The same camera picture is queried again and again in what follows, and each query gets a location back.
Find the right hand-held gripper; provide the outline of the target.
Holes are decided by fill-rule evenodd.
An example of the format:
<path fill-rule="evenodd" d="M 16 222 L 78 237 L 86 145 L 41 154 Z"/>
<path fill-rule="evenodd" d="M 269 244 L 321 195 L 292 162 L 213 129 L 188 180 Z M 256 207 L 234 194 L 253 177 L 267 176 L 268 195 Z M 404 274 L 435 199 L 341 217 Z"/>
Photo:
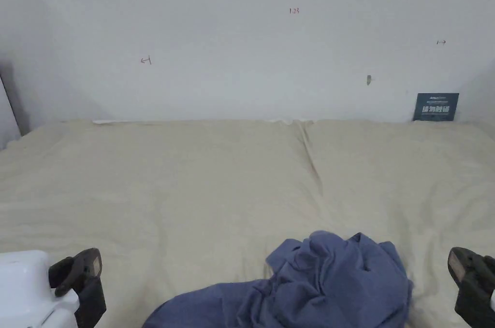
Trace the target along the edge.
<path fill-rule="evenodd" d="M 459 289 L 454 310 L 471 328 L 493 328 L 495 259 L 489 255 L 482 257 L 479 284 L 472 274 L 475 271 L 474 260 L 478 257 L 479 254 L 463 247 L 453 247 L 449 252 L 448 271 Z"/>

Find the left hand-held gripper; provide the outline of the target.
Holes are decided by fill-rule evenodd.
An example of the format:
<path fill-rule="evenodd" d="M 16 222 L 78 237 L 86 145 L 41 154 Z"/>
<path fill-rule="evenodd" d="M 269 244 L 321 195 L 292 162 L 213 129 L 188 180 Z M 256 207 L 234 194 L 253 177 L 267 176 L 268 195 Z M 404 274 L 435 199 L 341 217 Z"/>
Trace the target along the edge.
<path fill-rule="evenodd" d="M 102 256 L 89 248 L 50 265 L 40 250 L 0 256 L 3 328 L 93 328 L 106 312 Z"/>

